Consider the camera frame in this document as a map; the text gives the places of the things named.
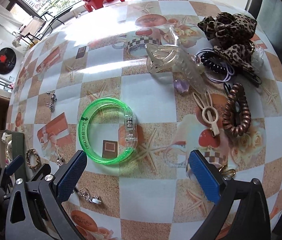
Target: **washing machine door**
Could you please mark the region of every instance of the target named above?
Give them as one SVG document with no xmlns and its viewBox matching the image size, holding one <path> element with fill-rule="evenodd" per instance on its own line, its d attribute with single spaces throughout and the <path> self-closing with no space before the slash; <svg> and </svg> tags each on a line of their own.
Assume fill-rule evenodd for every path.
<svg viewBox="0 0 282 240">
<path fill-rule="evenodd" d="M 16 64 L 16 55 L 13 49 L 3 48 L 0 50 L 0 74 L 10 73 Z"/>
</svg>

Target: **silver jewelry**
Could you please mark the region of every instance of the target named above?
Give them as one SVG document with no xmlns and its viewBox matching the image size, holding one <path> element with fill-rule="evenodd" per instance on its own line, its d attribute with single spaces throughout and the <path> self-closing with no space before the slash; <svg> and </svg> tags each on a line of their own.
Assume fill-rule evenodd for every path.
<svg viewBox="0 0 282 240">
<path fill-rule="evenodd" d="M 55 96 L 55 93 L 51 93 L 51 92 L 47 92 L 48 95 L 51 94 L 51 102 L 50 103 L 46 103 L 45 105 L 51 110 L 51 112 L 54 111 L 54 102 L 56 102 L 58 99 Z"/>
<path fill-rule="evenodd" d="M 64 158 L 58 154 L 58 157 L 56 158 L 56 164 L 60 167 L 64 164 Z"/>
<path fill-rule="evenodd" d="M 100 200 L 100 196 L 92 196 L 90 192 L 87 190 L 87 188 L 85 187 L 80 189 L 78 191 L 78 194 L 88 202 L 92 202 L 98 205 L 102 203 L 102 201 Z"/>
</svg>

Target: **brown braided bracelet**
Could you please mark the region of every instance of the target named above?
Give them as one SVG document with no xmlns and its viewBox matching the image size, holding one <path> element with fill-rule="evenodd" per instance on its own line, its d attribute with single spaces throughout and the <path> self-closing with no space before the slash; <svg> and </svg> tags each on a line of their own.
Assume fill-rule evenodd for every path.
<svg viewBox="0 0 282 240">
<path fill-rule="evenodd" d="M 241 106 L 240 120 L 241 124 L 238 126 L 233 125 L 235 102 L 238 102 Z M 228 94 L 228 101 L 225 104 L 225 110 L 222 114 L 223 117 L 223 128 L 230 132 L 234 137 L 242 136 L 246 133 L 251 124 L 251 113 L 249 110 L 247 98 L 245 97 L 244 88 L 241 84 L 236 83 L 232 86 Z"/>
<path fill-rule="evenodd" d="M 30 163 L 30 154 L 33 154 L 35 156 L 36 165 L 32 165 Z M 27 152 L 26 152 L 26 155 L 25 155 L 25 159 L 26 159 L 26 163 L 27 163 L 27 165 L 30 169 L 36 170 L 39 167 L 41 167 L 41 160 L 40 160 L 39 154 L 36 152 L 35 149 L 33 149 L 33 148 L 28 149 Z"/>
</svg>

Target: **silver screw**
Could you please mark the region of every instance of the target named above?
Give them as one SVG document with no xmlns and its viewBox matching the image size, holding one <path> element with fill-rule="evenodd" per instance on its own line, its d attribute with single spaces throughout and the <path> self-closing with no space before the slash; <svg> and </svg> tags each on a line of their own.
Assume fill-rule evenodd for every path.
<svg viewBox="0 0 282 240">
<path fill-rule="evenodd" d="M 253 181 L 253 183 L 256 184 L 256 185 L 259 185 L 259 184 L 260 184 L 260 180 L 258 180 L 258 179 L 253 179 L 252 181 Z"/>
<path fill-rule="evenodd" d="M 18 185 L 18 184 L 21 184 L 22 182 L 23 182 L 23 179 L 17 179 L 15 183 Z"/>
<path fill-rule="evenodd" d="M 46 181 L 50 181 L 51 179 L 53 179 L 53 175 L 52 174 L 46 175 L 44 179 Z"/>
<path fill-rule="evenodd" d="M 223 179 L 225 179 L 225 180 L 231 180 L 232 177 L 231 177 L 231 176 L 223 176 Z"/>
</svg>

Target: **transparent hair claw clip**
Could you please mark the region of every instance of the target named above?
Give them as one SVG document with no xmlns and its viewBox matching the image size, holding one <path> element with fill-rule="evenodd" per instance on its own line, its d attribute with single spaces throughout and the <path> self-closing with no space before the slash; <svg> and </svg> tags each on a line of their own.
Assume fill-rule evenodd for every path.
<svg viewBox="0 0 282 240">
<path fill-rule="evenodd" d="M 156 45 L 146 44 L 148 53 L 146 66 L 150 73 L 156 73 L 163 69 L 173 68 L 179 71 L 188 80 L 189 84 L 200 94 L 207 91 L 196 62 L 194 62 L 185 50 L 181 48 L 181 42 L 173 25 L 169 28 L 169 42 L 172 44 Z"/>
</svg>

